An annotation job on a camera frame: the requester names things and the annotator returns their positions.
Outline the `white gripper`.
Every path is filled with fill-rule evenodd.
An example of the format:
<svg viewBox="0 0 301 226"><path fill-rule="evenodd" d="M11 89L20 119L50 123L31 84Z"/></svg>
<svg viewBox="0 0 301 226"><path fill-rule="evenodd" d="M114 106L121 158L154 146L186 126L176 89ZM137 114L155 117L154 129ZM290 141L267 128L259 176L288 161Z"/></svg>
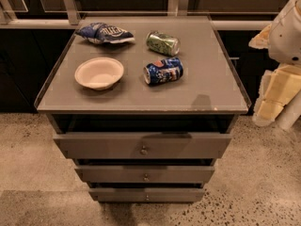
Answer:
<svg viewBox="0 0 301 226"><path fill-rule="evenodd" d="M257 126L268 126L301 90L301 0L289 0L272 24L253 37L248 46L268 48L269 57L286 63L274 71L266 70L261 78L252 120Z"/></svg>

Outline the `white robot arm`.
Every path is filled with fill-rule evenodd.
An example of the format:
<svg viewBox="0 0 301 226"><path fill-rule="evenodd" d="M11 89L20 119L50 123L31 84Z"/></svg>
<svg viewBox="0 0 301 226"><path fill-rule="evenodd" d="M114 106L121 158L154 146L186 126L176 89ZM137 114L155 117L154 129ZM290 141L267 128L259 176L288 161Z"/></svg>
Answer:
<svg viewBox="0 0 301 226"><path fill-rule="evenodd" d="M261 78L252 120L257 126L276 121L288 130L301 115L301 0L289 0L248 46L267 49L269 57L279 63Z"/></svg>

